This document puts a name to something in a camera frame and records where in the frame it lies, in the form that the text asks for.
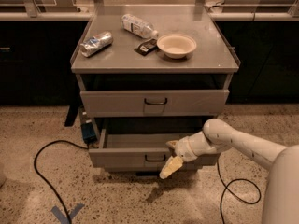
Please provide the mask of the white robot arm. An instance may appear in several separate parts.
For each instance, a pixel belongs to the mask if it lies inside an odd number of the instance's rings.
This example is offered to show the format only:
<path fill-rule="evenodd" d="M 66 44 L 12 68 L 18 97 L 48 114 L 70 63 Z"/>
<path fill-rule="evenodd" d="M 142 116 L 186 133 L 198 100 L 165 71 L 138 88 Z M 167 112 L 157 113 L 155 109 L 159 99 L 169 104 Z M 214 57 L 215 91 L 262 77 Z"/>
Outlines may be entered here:
<path fill-rule="evenodd" d="M 286 147 L 240 132 L 220 119 L 209 119 L 203 130 L 169 141 L 174 150 L 160 178 L 166 179 L 183 164 L 203 155 L 233 147 L 269 171 L 263 203 L 263 224 L 299 224 L 299 146 Z"/>

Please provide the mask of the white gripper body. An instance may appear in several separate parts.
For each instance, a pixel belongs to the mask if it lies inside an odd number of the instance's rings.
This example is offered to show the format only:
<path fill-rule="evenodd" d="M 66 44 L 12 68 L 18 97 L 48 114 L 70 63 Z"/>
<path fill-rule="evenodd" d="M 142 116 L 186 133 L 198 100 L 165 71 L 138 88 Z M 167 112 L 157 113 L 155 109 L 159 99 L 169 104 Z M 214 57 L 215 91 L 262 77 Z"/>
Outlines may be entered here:
<path fill-rule="evenodd" d="M 219 154 L 223 145 L 213 145 L 203 132 L 180 139 L 175 146 L 175 154 L 183 162 L 195 161 L 202 155 Z"/>

